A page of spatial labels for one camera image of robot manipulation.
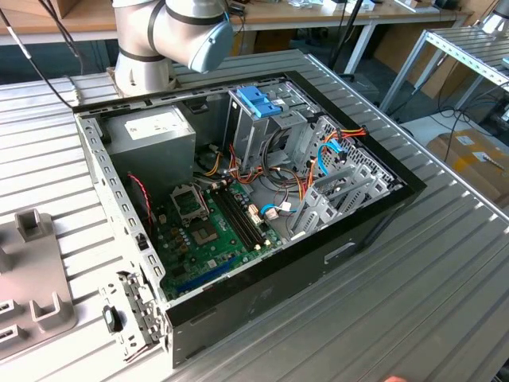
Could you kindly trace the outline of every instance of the ram slot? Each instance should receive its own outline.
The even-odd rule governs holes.
[[[262,235],[247,218],[237,200],[227,190],[218,190],[211,193],[212,199],[219,206],[227,222],[240,238],[248,251],[255,246],[263,244]]]

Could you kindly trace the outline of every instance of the chip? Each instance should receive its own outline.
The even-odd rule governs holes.
[[[210,220],[198,221],[192,224],[189,231],[198,245],[210,243],[218,238],[216,228]]]
[[[185,273],[185,268],[181,265],[179,265],[178,267],[175,267],[172,269],[172,275],[173,277],[178,277],[178,276],[181,276]]]

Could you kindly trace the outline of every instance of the red cable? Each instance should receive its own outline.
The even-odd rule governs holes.
[[[142,193],[143,193],[143,197],[145,198],[145,203],[146,203],[146,209],[147,209],[147,215],[149,217],[149,225],[152,226],[152,209],[150,208],[150,203],[149,203],[149,196],[146,192],[146,189],[145,189],[145,186],[143,185],[143,183],[140,182],[140,180],[135,177],[133,174],[129,173],[127,174],[128,177],[130,177],[133,181],[135,181],[136,183],[138,183],[138,185],[140,186],[140,189],[142,190]]]

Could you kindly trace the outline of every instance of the aluminum table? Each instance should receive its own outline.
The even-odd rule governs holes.
[[[458,101],[456,108],[460,108],[468,100],[483,79],[509,91],[509,69],[502,65],[502,59],[509,57],[509,37],[495,38],[472,26],[425,30],[383,99],[380,110],[387,111],[389,109],[426,43],[436,46],[437,52],[415,84],[416,88],[419,88],[422,82],[428,78],[437,62],[443,56],[449,55],[479,74],[472,86]]]
[[[131,364],[107,332],[98,285],[117,270],[108,217],[71,113],[42,82],[0,87],[0,222],[53,215],[79,321],[0,363],[5,381],[489,381],[509,357],[509,218],[312,56],[231,58],[184,86],[297,70],[427,184],[365,252],[172,370],[157,347]],[[72,99],[68,80],[56,80]],[[76,77],[85,102],[117,97],[106,74]]]

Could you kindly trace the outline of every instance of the blue drive cage latch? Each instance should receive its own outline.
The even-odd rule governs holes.
[[[237,90],[237,95],[258,118],[265,118],[281,113],[281,108],[274,105],[267,97],[267,94],[262,93],[255,86],[240,88]]]

